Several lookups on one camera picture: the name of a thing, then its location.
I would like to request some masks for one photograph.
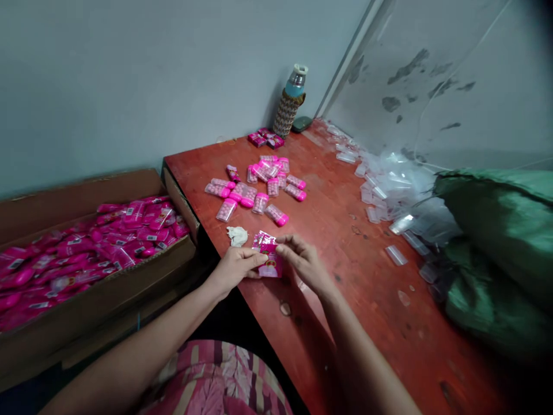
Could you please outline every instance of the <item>pink plastic bottle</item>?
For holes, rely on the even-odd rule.
[[[286,157],[281,157],[278,161],[282,164],[282,172],[290,173],[290,161]]]
[[[244,188],[244,192],[242,193],[242,200],[240,201],[240,204],[245,208],[251,208],[256,194],[257,189],[255,187],[246,186]]]
[[[236,186],[235,182],[229,182],[228,180],[223,179],[211,179],[211,184],[228,187],[229,189],[234,189],[234,187]]]
[[[270,179],[267,182],[267,194],[269,197],[277,197],[278,196],[278,179]]]
[[[294,186],[293,184],[289,184],[288,186],[286,186],[286,188],[284,189],[284,191],[286,193],[288,193],[290,196],[292,196],[293,198],[299,200],[300,202],[302,202],[303,200],[305,200],[305,198],[307,197],[307,193],[304,192],[303,190],[300,190],[298,189],[296,186]]]
[[[232,192],[230,192],[229,198],[237,202],[240,202],[242,200],[242,195],[244,193],[244,187],[247,187],[244,183],[242,182],[236,183],[236,187],[232,190]]]
[[[257,176],[252,170],[252,165],[248,166],[248,183],[257,183]]]
[[[282,227],[288,223],[288,215],[284,214],[278,207],[275,205],[267,206],[265,209],[265,214],[269,216],[278,226]]]
[[[222,197],[226,199],[230,194],[230,189],[228,187],[219,186],[217,184],[208,183],[205,189],[206,193]]]
[[[288,175],[288,177],[286,178],[286,181],[288,183],[293,184],[300,190],[305,189],[305,182],[303,180],[298,179],[296,176]]]
[[[252,212],[257,214],[265,213],[265,208],[267,207],[268,200],[269,200],[269,196],[266,195],[265,193],[256,194]]]
[[[278,179],[278,188],[286,187],[286,173],[279,171],[276,178]]]
[[[217,212],[216,218],[220,221],[228,222],[230,220],[230,217],[234,213],[237,205],[238,203],[236,203],[235,200],[225,199],[223,201],[223,204],[221,205],[221,208],[219,209],[219,212]]]

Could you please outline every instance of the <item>grey wall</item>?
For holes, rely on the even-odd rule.
[[[447,168],[514,168],[553,157],[552,48],[544,10],[513,0],[469,56],[505,4],[390,3],[327,117],[377,154],[385,148],[412,154],[417,146],[422,160]],[[428,106],[417,140],[429,95],[457,67]],[[553,161],[534,168],[553,169]]]
[[[267,126],[294,63],[313,116],[368,0],[6,0],[0,196]]]

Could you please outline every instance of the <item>wooden table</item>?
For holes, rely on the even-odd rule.
[[[502,413],[505,398],[489,356],[451,325],[418,275],[422,260],[389,223],[371,224],[354,176],[355,166],[336,159],[335,141],[315,120],[302,134],[291,133],[276,152],[246,138],[210,145],[165,158],[221,256],[229,247],[227,226],[241,226],[250,237],[259,230],[279,236],[299,233],[314,244],[368,335],[388,360],[424,414]],[[228,224],[215,219],[221,200],[204,192],[211,178],[226,178],[232,164],[246,180],[246,168],[261,154],[290,159],[291,174],[307,183],[297,202],[281,190],[270,202],[290,216],[278,228],[267,216],[238,207]],[[266,185],[259,182],[259,191]],[[409,263],[393,264],[384,248],[394,244]],[[244,280],[239,288],[312,414],[343,413],[332,359],[332,339],[315,294],[294,277]],[[291,316],[281,304],[291,306]]]

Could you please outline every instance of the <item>pink bottle cap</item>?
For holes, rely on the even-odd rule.
[[[276,221],[276,224],[280,227],[286,225],[288,223],[288,215],[287,214],[283,214],[282,217]]]

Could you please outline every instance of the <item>small green object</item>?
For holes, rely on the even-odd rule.
[[[307,127],[311,125],[313,120],[309,117],[299,117],[294,120],[294,123],[292,124],[292,131],[295,133],[301,133],[304,131]]]

